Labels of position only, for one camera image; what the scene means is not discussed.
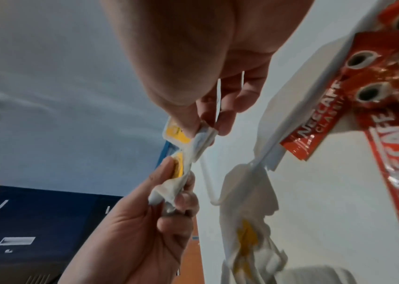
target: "skin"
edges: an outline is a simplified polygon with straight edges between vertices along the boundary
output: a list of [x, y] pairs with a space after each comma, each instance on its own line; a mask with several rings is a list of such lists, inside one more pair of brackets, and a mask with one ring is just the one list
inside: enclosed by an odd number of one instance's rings
[[199, 211], [190, 172], [175, 207], [183, 215], [162, 217], [162, 204], [149, 206], [151, 190], [171, 177], [174, 161], [161, 165], [122, 198], [72, 259], [59, 284], [168, 284], [180, 267], [182, 253]]
[[[102, 0], [149, 98], [193, 137], [206, 121], [227, 135], [237, 113], [255, 104], [271, 57], [313, 0]], [[217, 81], [221, 109], [215, 121]], [[168, 284], [179, 269], [199, 210], [194, 175], [161, 216], [148, 205], [174, 168], [167, 158], [121, 199], [68, 265], [59, 283]]]
[[[102, 3], [150, 99], [192, 137], [201, 119], [227, 135], [237, 113], [254, 105], [272, 55], [313, 0]], [[221, 109], [215, 122], [218, 79]]]

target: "gray wall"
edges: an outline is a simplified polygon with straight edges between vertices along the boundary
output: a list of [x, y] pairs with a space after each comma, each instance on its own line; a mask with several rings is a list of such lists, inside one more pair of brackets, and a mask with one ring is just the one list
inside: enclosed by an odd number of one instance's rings
[[0, 184], [124, 195], [167, 116], [97, 0], [0, 0]]

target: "orange surface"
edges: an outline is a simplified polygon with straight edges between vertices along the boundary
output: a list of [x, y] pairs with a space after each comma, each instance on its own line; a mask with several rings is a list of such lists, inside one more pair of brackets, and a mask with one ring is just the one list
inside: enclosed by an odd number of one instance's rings
[[[198, 225], [193, 218], [193, 236], [198, 236]], [[181, 262], [180, 275], [173, 284], [204, 284], [203, 263], [198, 240], [190, 240]]]

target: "yellow label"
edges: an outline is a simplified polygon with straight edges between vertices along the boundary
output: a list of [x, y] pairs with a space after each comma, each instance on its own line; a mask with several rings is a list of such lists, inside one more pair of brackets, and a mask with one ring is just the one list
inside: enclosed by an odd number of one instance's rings
[[174, 171], [171, 178], [181, 177], [184, 174], [184, 155], [182, 152], [177, 152], [174, 156]]
[[165, 131], [165, 134], [168, 137], [172, 137], [184, 144], [188, 144], [191, 140], [190, 138], [185, 136], [185, 134], [182, 132], [182, 129], [179, 126], [177, 126], [177, 124], [171, 118], [170, 122], [168, 123], [168, 127], [167, 130]]
[[233, 273], [236, 274], [239, 270], [243, 270], [245, 275], [253, 279], [251, 268], [249, 265], [248, 256], [253, 252], [253, 247], [259, 244], [257, 233], [247, 220], [243, 220], [242, 227], [237, 229], [237, 237], [240, 243], [239, 256], [235, 260]]

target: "person's left hand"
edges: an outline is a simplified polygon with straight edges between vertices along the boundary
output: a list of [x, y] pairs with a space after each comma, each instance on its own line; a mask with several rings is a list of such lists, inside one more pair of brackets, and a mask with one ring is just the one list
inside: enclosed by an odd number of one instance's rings
[[184, 215], [162, 217], [163, 204], [148, 205], [154, 186], [169, 179], [171, 157], [127, 197], [122, 198], [93, 231], [72, 259], [59, 284], [169, 284], [193, 232], [192, 217], [199, 211], [190, 172], [175, 207]]

